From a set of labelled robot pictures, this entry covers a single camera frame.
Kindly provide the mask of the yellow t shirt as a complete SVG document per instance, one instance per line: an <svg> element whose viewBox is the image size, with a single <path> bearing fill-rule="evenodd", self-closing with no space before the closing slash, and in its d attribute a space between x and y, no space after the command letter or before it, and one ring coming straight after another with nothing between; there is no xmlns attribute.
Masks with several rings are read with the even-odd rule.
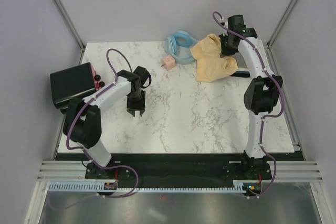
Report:
<svg viewBox="0 0 336 224"><path fill-rule="evenodd" d="M190 49L197 61L197 82L213 82L231 76L238 70L233 57L221 57L221 40L215 34L209 34Z"/></svg>

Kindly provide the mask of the small pink cube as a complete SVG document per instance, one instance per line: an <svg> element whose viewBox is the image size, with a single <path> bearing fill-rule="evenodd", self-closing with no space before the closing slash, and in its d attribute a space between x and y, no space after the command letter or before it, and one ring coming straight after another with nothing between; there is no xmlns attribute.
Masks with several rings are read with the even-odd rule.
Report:
<svg viewBox="0 0 336 224"><path fill-rule="evenodd" d="M174 67L176 67L176 61L172 56L168 55L168 56L165 56L162 59L162 65L161 66L165 70L169 71L169 70L173 69Z"/></svg>

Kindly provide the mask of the black pink drawer organizer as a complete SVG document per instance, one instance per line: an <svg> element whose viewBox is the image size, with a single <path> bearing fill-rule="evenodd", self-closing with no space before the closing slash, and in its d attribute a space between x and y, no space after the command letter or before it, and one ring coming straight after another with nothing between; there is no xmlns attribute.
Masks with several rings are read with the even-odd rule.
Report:
<svg viewBox="0 0 336 224"><path fill-rule="evenodd" d="M88 62L51 73L50 85L55 108L66 114L71 99L83 99L103 88L105 82Z"/></svg>

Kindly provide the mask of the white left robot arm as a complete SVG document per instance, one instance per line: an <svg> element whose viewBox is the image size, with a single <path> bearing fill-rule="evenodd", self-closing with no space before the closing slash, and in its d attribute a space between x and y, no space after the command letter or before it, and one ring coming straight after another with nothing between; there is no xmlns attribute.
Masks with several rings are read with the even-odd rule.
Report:
<svg viewBox="0 0 336 224"><path fill-rule="evenodd" d="M69 142L78 144L89 159L97 165L97 173L103 178L111 178L115 173L115 165L111 163L112 155L101 140L101 115L109 110L117 101L127 97L126 111L135 116L136 111L145 112L146 81L151 75L146 68L138 66L133 72L121 70L117 80L83 99L73 98L69 101L63 134Z"/></svg>

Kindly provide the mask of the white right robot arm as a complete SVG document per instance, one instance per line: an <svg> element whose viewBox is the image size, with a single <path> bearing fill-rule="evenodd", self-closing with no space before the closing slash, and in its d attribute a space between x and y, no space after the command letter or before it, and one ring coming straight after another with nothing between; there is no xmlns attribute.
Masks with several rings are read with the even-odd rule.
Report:
<svg viewBox="0 0 336 224"><path fill-rule="evenodd" d="M277 118L283 113L272 115L279 99L283 100L282 77L276 76L265 65L259 51L257 34L245 25L232 25L221 35L222 54L230 56L240 53L248 68L251 83L244 94L244 105L249 112L249 132L245 153L248 158L260 159L266 155L263 137L267 118Z"/></svg>

